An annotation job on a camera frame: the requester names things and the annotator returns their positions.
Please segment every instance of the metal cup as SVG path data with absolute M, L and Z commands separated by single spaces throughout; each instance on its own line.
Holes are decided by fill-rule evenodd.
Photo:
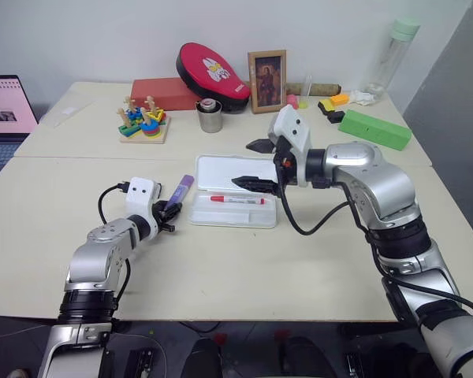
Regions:
M 196 103 L 199 125 L 205 132 L 218 132 L 222 129 L 222 104 L 212 98 L 204 98 Z

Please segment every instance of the wooden picture frame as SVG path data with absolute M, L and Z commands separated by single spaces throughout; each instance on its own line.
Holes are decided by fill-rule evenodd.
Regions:
M 248 53 L 252 112 L 277 112 L 285 106 L 285 50 Z

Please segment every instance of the table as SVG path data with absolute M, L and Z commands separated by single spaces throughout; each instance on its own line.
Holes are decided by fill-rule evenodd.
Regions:
M 122 158 L 192 160 L 201 154 L 238 154 L 258 156 L 245 149 L 247 143 L 266 138 L 270 122 L 276 113 L 252 114 L 248 106 L 242 114 L 224 114 L 223 129 L 215 134 L 203 132 L 195 110 L 168 112 L 172 117 L 166 143 L 162 145 L 127 144 L 119 142 L 117 127 L 121 119 L 116 114 L 123 99 L 131 92 L 131 84 L 75 83 L 60 100 L 53 111 L 70 107 L 69 96 L 83 95 L 94 100 L 88 107 L 76 113 L 56 128 L 40 122 L 36 130 L 16 151 L 18 157 L 53 158 Z M 314 148 L 328 144 L 346 143 L 357 137 L 337 130 L 317 107 L 319 98 L 310 98 L 310 106 L 300 113 L 310 125 Z M 340 109 L 354 109 L 365 114 L 407 127 L 394 104 L 386 97 L 375 106 L 347 105 Z M 399 166 L 431 166 L 417 139 L 412 140 L 403 151 L 381 146 L 385 158 Z
M 473 301 L 473 232 L 431 167 L 408 166 L 430 235 L 459 289 Z M 99 194 L 132 176 L 154 178 L 168 197 L 194 159 L 146 161 L 15 157 L 0 173 L 0 315 L 53 318 L 70 258 L 100 224 Z M 188 223 L 194 191 L 173 234 L 131 259 L 116 317 L 124 320 L 394 320 L 371 252 L 348 209 L 313 236 L 297 234 L 280 206 L 275 229 Z M 299 222 L 313 224 L 343 200 L 336 189 L 288 188 Z M 103 203 L 122 217 L 125 195 Z

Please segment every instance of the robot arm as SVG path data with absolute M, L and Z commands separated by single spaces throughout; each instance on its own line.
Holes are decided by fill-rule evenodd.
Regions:
M 113 220 L 90 231 L 70 262 L 58 322 L 50 330 L 39 378 L 103 378 L 110 376 L 112 355 L 106 349 L 117 309 L 121 268 L 141 241 L 161 230 L 181 210 L 165 210 L 158 201 L 160 184 L 134 177 L 126 195 L 128 218 Z
M 275 153 L 278 183 L 249 176 L 233 182 L 250 191 L 273 193 L 284 207 L 289 207 L 287 184 L 306 187 L 310 182 L 313 188 L 343 189 L 384 276 L 382 283 L 397 319 L 419 326 L 443 376 L 473 377 L 473 316 L 459 304 L 470 302 L 459 297 L 438 245 L 427 233 L 409 177 L 370 144 L 311 149 L 308 127 L 291 106 L 279 112 L 268 136 L 248 148 Z

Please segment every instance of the water bottle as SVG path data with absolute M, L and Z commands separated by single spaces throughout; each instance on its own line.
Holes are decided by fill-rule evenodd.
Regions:
M 374 95 L 376 101 L 389 86 L 419 28 L 420 25 L 410 19 L 400 18 L 394 21 L 389 41 L 363 89 Z

